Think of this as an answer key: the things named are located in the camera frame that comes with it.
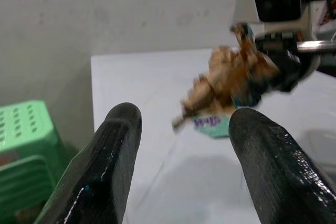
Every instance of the green stool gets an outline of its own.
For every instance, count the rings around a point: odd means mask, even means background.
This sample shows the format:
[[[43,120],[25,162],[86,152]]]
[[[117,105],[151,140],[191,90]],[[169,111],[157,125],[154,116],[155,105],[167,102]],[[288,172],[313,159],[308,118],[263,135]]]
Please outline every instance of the green stool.
[[[46,201],[70,158],[43,101],[0,107],[0,223]]]

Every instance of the table surface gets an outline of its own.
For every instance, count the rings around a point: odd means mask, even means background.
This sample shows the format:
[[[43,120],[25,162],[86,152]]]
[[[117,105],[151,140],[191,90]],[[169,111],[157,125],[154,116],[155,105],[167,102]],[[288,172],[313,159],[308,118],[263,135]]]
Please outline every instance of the table surface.
[[[211,139],[171,120],[211,50],[91,58],[94,128],[121,102],[142,113],[141,143],[124,222],[128,224],[260,223],[228,138]],[[271,93],[257,110],[284,126],[336,177],[336,79],[315,72],[290,94]]]

